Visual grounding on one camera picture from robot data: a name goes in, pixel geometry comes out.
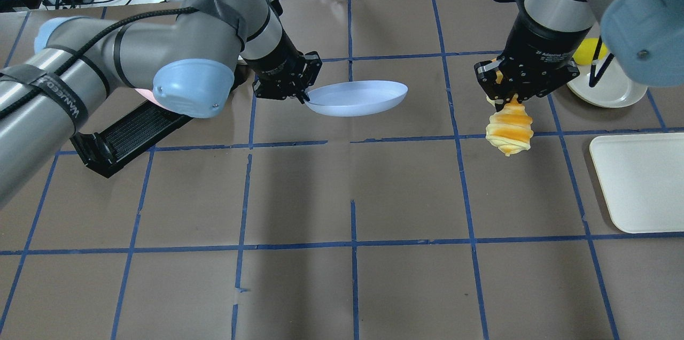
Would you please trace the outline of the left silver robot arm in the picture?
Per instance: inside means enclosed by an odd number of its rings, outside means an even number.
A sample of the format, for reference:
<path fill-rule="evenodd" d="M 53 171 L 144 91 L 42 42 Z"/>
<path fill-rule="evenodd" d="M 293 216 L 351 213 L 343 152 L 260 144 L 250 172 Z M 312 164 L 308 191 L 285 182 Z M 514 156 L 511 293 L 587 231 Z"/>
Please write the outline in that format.
<path fill-rule="evenodd" d="M 301 53 L 271 0 L 183 0 L 120 21 L 75 16 L 42 24 L 35 54 L 2 69 L 2 206 L 118 88 L 149 92 L 185 118 L 224 108 L 238 60 L 257 97 L 309 101 L 322 67 Z"/>

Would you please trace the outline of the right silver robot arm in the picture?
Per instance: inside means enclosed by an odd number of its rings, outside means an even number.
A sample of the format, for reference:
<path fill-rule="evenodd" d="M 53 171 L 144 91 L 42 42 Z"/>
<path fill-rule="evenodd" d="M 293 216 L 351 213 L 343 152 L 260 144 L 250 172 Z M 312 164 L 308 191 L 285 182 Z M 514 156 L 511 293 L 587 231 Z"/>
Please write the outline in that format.
<path fill-rule="evenodd" d="M 495 0 L 515 2 L 518 15 L 503 52 L 475 64 L 496 111 L 544 97 L 578 77 L 572 57 L 594 24 L 607 63 L 649 87 L 680 85 L 682 0 Z"/>

